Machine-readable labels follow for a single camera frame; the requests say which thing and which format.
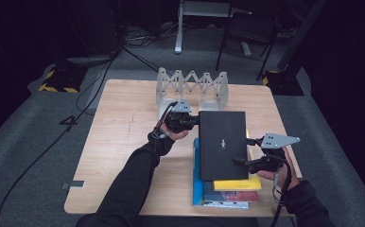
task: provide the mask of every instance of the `wooden table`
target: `wooden table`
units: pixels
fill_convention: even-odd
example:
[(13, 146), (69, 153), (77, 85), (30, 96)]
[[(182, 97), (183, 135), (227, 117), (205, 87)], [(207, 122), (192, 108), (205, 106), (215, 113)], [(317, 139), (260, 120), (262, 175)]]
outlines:
[[(72, 214), (96, 211), (115, 176), (130, 154), (144, 145), (147, 134), (158, 120), (155, 99), (156, 81), (110, 79), (106, 83), (74, 181), (85, 181), (83, 188), (71, 188), (64, 209)], [(184, 95), (197, 115), (200, 93)], [(245, 111), (250, 137), (260, 138), (266, 132), (286, 134), (271, 92), (266, 86), (229, 85), (229, 101), (225, 111)], [(192, 206), (193, 142), (198, 126), (162, 157), (156, 168), (142, 215), (163, 216), (233, 216), (272, 217), (277, 207), (272, 183), (262, 179), (260, 202), (249, 210)], [(288, 147), (297, 174), (291, 147)], [(263, 153), (253, 147), (255, 157)], [(287, 216), (285, 208), (282, 216)]]

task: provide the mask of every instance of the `yellow black tape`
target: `yellow black tape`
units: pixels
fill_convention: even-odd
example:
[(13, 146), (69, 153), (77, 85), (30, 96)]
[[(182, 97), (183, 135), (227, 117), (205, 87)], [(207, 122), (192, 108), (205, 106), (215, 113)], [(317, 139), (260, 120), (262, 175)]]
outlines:
[(78, 93), (87, 69), (58, 70), (53, 67), (44, 79), (39, 91)]

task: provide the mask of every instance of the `metal bracket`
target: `metal bracket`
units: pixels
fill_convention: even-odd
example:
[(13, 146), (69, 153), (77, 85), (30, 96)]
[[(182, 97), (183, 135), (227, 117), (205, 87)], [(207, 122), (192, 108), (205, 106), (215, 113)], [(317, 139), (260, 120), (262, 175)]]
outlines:
[(267, 132), (263, 138), (261, 148), (282, 148), (300, 142), (299, 137), (286, 136)]
[(71, 183), (63, 183), (61, 185), (62, 190), (70, 190), (70, 188), (82, 188), (85, 185), (85, 181), (72, 181)]

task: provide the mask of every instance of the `forearm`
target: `forearm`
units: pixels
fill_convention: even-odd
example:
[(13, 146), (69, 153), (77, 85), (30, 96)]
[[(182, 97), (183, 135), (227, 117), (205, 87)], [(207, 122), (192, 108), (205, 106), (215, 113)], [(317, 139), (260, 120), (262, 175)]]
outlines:
[(92, 226), (132, 226), (147, 197), (154, 168), (174, 143), (154, 140), (137, 149), (109, 188)]
[(287, 210), (290, 214), (295, 214), (298, 226), (335, 226), (310, 183), (302, 182), (288, 190), (286, 201)]

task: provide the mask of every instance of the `person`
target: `person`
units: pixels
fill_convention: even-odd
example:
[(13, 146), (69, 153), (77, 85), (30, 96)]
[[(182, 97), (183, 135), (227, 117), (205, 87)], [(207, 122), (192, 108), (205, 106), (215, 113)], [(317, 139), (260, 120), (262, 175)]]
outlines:
[[(131, 154), (124, 168), (114, 179), (96, 213), (81, 217), (77, 227), (130, 227), (139, 225), (137, 224), (139, 213), (147, 198), (154, 169), (160, 164), (161, 157), (170, 152), (175, 141), (183, 139), (188, 134), (188, 131), (169, 132), (165, 124), (161, 125), (160, 129), (166, 131), (165, 134), (168, 136), (162, 139), (160, 137), (155, 138), (153, 132), (150, 132), (148, 142)], [(286, 199), (288, 212), (295, 214), (298, 226), (334, 226), (328, 216), (327, 209), (316, 197), (313, 186), (309, 182), (299, 181), (287, 149), (284, 148), (284, 151), (292, 171)], [(287, 177), (287, 167), (280, 167), (278, 173), (280, 175), (278, 185), (282, 187)], [(276, 172), (261, 170), (257, 174), (265, 179), (273, 180)], [(192, 222), (189, 223), (186, 226), (193, 226)]]

